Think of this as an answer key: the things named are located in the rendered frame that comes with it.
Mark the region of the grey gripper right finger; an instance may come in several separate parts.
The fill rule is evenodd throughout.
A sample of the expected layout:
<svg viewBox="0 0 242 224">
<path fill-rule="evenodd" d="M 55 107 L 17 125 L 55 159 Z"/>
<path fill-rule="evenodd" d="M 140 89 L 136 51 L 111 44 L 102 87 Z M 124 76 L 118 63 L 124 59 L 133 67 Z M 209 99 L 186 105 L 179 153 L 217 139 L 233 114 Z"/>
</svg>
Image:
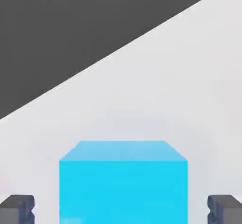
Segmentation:
<svg viewBox="0 0 242 224">
<path fill-rule="evenodd" d="M 207 224 L 242 224 L 242 203 L 232 195 L 209 195 Z"/>
</svg>

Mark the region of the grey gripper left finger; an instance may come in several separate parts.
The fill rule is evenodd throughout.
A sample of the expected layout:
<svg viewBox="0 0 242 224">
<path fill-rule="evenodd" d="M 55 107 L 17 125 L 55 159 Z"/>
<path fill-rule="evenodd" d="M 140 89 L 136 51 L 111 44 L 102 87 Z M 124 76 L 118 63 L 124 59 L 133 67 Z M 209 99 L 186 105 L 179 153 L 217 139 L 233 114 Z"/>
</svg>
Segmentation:
<svg viewBox="0 0 242 224">
<path fill-rule="evenodd" d="M 10 195 L 0 203 L 0 224 L 35 224 L 33 195 Z"/>
</svg>

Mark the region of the small cyan cube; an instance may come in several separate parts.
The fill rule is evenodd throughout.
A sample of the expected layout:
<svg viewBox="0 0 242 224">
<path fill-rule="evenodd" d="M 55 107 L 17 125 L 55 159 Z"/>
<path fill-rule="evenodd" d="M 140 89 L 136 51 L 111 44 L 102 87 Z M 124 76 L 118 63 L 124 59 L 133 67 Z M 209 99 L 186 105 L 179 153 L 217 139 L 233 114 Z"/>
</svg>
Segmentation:
<svg viewBox="0 0 242 224">
<path fill-rule="evenodd" d="M 188 162 L 164 141 L 81 141 L 59 200 L 60 224 L 188 224 Z"/>
</svg>

